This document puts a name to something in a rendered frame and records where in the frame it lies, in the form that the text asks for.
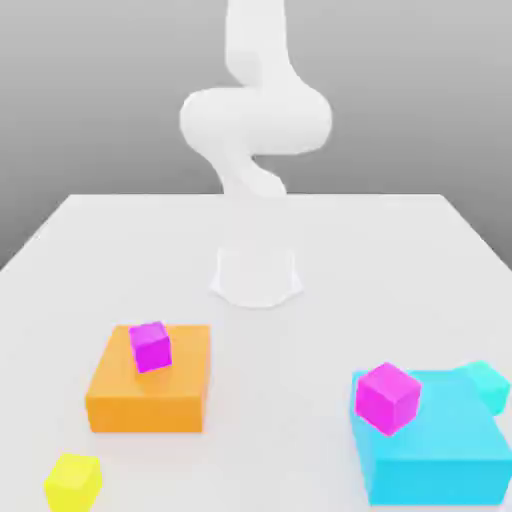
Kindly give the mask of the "small purple cube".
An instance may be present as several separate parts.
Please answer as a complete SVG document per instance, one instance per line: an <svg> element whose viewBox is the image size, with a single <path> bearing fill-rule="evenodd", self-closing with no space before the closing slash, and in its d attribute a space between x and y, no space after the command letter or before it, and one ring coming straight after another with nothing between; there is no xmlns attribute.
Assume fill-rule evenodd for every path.
<svg viewBox="0 0 512 512"><path fill-rule="evenodd" d="M152 322L129 328L130 345L139 373L172 365L171 341L165 325Z"/></svg>

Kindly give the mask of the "small magenta cube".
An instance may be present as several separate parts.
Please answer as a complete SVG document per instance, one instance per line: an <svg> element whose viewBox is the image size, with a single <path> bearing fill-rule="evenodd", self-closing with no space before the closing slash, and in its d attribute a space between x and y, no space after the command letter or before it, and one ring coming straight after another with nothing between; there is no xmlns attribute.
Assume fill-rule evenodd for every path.
<svg viewBox="0 0 512 512"><path fill-rule="evenodd" d="M416 417L421 391L419 380L385 362L357 379L354 412L393 436Z"/></svg>

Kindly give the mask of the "small turquoise cube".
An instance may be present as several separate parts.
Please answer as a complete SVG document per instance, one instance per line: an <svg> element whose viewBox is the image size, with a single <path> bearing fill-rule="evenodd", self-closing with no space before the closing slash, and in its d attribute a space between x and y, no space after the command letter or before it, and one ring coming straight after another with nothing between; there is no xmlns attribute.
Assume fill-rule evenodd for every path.
<svg viewBox="0 0 512 512"><path fill-rule="evenodd" d="M501 414L507 403L511 383L485 361L468 363L462 369L475 384L481 400L492 415Z"/></svg>

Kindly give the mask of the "small yellow cube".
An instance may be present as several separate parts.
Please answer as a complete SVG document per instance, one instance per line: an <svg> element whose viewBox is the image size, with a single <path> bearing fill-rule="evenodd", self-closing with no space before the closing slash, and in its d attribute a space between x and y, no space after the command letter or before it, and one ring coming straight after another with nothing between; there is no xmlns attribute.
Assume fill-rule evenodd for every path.
<svg viewBox="0 0 512 512"><path fill-rule="evenodd" d="M50 512L90 512L102 488L100 460L62 454L44 481Z"/></svg>

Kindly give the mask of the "large orange box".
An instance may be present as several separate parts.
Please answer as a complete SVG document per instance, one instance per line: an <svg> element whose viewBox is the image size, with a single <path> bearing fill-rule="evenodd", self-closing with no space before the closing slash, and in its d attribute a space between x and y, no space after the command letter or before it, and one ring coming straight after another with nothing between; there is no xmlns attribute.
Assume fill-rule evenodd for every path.
<svg viewBox="0 0 512 512"><path fill-rule="evenodd" d="M95 433L203 430L211 369L211 329L169 325L172 365L137 371L129 327L114 328L85 395Z"/></svg>

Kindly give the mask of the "large cyan box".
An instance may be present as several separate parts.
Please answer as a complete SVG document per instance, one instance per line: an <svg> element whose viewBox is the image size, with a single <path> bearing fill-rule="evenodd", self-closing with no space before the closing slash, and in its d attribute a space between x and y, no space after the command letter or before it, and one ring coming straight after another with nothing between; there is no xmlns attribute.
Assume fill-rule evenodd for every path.
<svg viewBox="0 0 512 512"><path fill-rule="evenodd" d="M422 383L419 411L391 437L355 413L362 375L352 374L350 421L371 505L502 503L512 478L512 447L467 374L414 371Z"/></svg>

